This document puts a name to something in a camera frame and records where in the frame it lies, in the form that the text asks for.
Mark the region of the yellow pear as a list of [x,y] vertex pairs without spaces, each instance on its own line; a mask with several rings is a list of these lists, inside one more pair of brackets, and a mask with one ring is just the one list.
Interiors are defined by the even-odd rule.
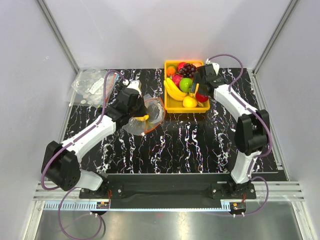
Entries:
[[195,108],[195,107],[197,107],[198,102],[195,98],[190,97],[190,96],[186,96],[182,101],[182,105],[185,108]]

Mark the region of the pink dragon fruit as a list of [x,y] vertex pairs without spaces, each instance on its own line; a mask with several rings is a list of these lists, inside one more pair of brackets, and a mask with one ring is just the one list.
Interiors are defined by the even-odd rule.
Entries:
[[174,74],[171,76],[172,81],[174,84],[179,88],[180,87],[180,81],[184,78],[181,74]]

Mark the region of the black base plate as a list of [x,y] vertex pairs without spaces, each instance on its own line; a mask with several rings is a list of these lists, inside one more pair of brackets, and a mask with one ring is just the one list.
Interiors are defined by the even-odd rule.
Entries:
[[81,199],[114,199],[136,195],[183,196],[195,195],[214,200],[255,200],[256,190],[251,181],[236,184],[229,173],[148,173],[109,174],[100,189],[81,189]]

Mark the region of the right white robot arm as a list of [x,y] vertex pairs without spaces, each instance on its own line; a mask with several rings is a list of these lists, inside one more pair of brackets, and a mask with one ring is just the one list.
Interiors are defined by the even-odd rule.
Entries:
[[233,182],[227,185],[228,195],[239,198],[245,192],[243,184],[249,182],[253,166],[266,146],[271,146],[270,119],[266,110],[248,104],[226,79],[219,77],[216,63],[200,66],[194,76],[191,91],[219,102],[237,121],[234,142],[238,150],[230,175]]

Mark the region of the red apple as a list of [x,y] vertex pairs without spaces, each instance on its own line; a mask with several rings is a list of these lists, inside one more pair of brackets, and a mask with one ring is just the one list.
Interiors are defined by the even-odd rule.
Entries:
[[195,98],[200,103],[205,103],[209,99],[208,96],[202,95],[202,94],[200,94],[198,92],[195,94]]

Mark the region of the orange fruit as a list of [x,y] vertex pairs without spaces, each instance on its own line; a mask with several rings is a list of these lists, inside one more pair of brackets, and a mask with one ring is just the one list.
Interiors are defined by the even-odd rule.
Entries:
[[175,75],[177,72],[177,69],[174,65],[169,65],[167,68],[166,68],[166,76],[169,78],[171,77],[172,75]]

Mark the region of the yellow plastic fruit tray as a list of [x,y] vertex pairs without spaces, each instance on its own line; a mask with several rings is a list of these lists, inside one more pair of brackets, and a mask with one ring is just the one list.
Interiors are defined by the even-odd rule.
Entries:
[[[204,62],[203,61],[192,61],[192,60],[168,60],[164,63],[164,80],[167,79],[166,75],[166,69],[169,65],[174,65],[176,68],[180,62],[185,62],[189,64],[196,63],[196,65],[203,66]],[[192,93],[191,96],[192,98],[196,99],[196,94]],[[197,107],[193,108],[186,108],[183,106],[183,101],[178,101],[170,97],[170,95],[167,93],[167,90],[165,89],[164,86],[164,108],[167,113],[170,114],[203,114],[206,113],[210,109],[210,101],[207,100],[206,102],[198,102],[197,101]]]

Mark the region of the dark purple grape bunch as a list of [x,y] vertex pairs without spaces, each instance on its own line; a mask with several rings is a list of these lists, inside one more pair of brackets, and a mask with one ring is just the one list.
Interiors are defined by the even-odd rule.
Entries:
[[184,64],[178,71],[184,78],[193,78],[198,68],[191,63]]

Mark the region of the yellow mango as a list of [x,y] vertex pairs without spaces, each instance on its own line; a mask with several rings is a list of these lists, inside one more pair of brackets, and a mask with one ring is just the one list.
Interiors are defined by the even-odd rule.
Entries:
[[135,119],[137,120],[137,121],[140,121],[140,122],[145,122],[145,121],[147,121],[148,119],[149,119],[149,115],[148,114],[146,114],[146,115],[144,115],[144,116],[140,116],[140,117],[136,117]]

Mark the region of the stack of clear zip bags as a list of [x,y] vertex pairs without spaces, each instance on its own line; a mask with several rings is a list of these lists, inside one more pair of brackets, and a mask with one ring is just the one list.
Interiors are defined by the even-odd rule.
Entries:
[[104,102],[108,102],[120,76],[112,72],[105,83],[106,75],[106,70],[99,69],[88,69],[78,74],[71,87],[82,96],[81,104],[100,108]]

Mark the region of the green apple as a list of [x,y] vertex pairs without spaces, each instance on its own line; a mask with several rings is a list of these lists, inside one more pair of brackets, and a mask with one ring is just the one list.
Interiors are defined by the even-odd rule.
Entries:
[[179,89],[184,92],[188,93],[192,88],[193,80],[188,77],[184,77],[179,82]]

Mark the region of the red peach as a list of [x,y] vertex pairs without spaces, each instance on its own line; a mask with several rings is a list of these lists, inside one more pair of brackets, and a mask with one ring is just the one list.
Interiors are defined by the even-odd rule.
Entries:
[[185,62],[180,62],[178,65],[177,65],[177,71],[179,72],[185,65],[186,63]]

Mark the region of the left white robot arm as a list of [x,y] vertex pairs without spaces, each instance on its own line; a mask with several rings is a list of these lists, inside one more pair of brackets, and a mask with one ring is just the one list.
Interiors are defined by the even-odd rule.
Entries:
[[64,191],[74,188],[88,189],[97,198],[108,193],[108,186],[98,173],[80,168],[80,160],[104,138],[113,135],[133,117],[146,115],[142,93],[137,88],[126,87],[115,101],[102,109],[98,119],[78,134],[64,142],[50,142],[45,150],[41,168],[41,186],[45,190],[45,178]]

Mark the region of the clear zip bag orange zipper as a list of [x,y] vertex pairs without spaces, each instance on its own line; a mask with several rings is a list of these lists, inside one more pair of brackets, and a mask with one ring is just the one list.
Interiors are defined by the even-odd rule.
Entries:
[[135,136],[144,136],[153,131],[165,118],[164,103],[160,97],[152,97],[150,94],[146,94],[143,99],[149,119],[138,121],[133,117],[122,127],[127,133]]

